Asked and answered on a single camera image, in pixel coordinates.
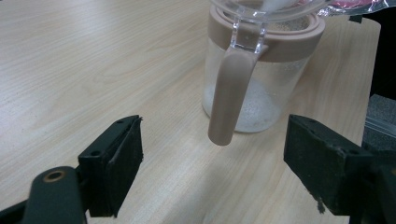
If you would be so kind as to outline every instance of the clear plastic jug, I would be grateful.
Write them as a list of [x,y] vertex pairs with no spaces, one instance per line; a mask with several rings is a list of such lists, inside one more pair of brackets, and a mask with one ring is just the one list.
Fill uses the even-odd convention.
[[278,120],[325,27],[310,12],[328,2],[212,1],[203,96],[212,142]]

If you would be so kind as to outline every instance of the light wood grain surface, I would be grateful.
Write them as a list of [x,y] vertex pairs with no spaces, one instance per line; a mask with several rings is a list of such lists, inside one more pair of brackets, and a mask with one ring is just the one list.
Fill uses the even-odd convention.
[[207,136],[201,106],[206,0],[0,1],[0,210],[77,156],[113,121],[143,117],[145,159],[117,219],[90,223],[347,223],[283,162],[289,113],[359,144],[379,25],[327,19],[281,120]]

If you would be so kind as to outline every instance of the pitcher handle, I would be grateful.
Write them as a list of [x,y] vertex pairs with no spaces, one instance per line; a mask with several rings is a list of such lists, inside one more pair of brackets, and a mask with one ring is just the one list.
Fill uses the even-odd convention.
[[216,145],[230,144],[254,66],[267,49],[263,46],[259,53],[233,47],[226,50],[219,67],[208,130],[209,139]]

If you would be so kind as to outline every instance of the granular contents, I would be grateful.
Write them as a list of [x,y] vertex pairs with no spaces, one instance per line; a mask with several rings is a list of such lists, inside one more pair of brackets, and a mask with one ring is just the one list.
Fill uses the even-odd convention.
[[[205,87],[203,107],[210,116],[215,94],[215,85]],[[273,104],[261,83],[252,78],[248,84],[247,93],[235,130],[244,133],[256,133],[272,126],[278,119],[280,108]]]
[[301,17],[292,21],[269,23],[267,29],[270,31],[300,31],[309,26],[309,19]]

